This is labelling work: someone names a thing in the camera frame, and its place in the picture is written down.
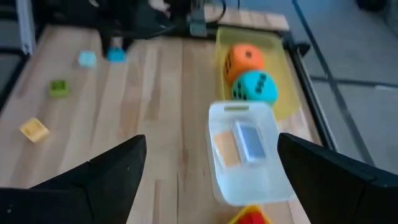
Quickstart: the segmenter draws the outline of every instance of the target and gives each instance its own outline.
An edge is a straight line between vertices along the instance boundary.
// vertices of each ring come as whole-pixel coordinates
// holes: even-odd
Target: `wooden tabletop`
[[[206,9],[208,18],[219,13]],[[275,14],[227,10],[223,20],[289,28]],[[0,118],[0,186],[34,186],[145,134],[146,165],[128,223],[227,223],[239,208],[214,199],[205,141],[208,108],[216,100],[215,43],[140,40],[126,63],[109,63],[100,49],[93,30],[46,29]],[[96,52],[95,68],[77,65],[81,50]],[[55,79],[70,82],[68,98],[49,96]],[[300,85],[297,89],[302,107],[279,123],[280,130],[319,142]],[[37,144],[19,131],[31,117],[50,130]],[[297,200],[264,208],[274,223],[292,223],[291,213],[304,220],[299,223],[308,221]]]

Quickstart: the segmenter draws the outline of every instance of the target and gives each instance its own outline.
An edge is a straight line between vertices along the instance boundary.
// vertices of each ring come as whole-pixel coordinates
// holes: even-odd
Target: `green lego brick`
[[[69,83],[66,80],[52,80],[50,84],[50,96],[54,98],[67,97],[70,93]]]

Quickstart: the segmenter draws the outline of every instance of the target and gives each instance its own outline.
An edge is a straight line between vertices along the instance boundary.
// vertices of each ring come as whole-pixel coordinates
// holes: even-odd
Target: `gray floor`
[[[398,85],[398,38],[377,14],[360,11],[354,0],[298,0],[308,24],[335,78],[386,82]],[[228,0],[236,7],[237,0]],[[241,8],[284,14],[296,40],[308,40],[291,0],[241,0]],[[0,46],[19,45],[17,29],[0,23]],[[0,89],[7,80],[15,58],[0,57]],[[324,71],[311,50],[305,64],[313,77]],[[363,160],[343,119],[335,96],[326,82],[314,82],[338,151]],[[395,129],[398,126],[398,89],[356,85],[338,86],[361,137],[377,167],[398,174]]]

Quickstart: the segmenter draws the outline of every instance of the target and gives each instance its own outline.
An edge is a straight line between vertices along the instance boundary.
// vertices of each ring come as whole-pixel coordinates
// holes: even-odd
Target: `yellow tray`
[[[262,211],[259,205],[248,205],[244,207],[228,224],[237,224],[238,220],[249,212],[261,212],[262,218],[266,221],[266,224],[272,224],[268,216]]]
[[[219,70],[219,99],[231,100],[231,86],[227,84],[223,74],[223,64],[229,48],[238,43],[250,43],[258,46],[264,54],[264,66],[275,80],[278,87],[278,100],[273,106],[277,121],[285,119],[300,108],[292,75],[287,63],[282,40],[270,32],[252,31],[237,28],[221,27],[217,32],[216,59]]]

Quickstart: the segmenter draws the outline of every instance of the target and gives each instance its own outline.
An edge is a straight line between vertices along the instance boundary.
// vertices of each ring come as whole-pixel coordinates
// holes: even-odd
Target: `teal foam die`
[[[272,106],[278,99],[278,88],[268,73],[251,70],[234,82],[232,97],[234,100],[265,101]]]

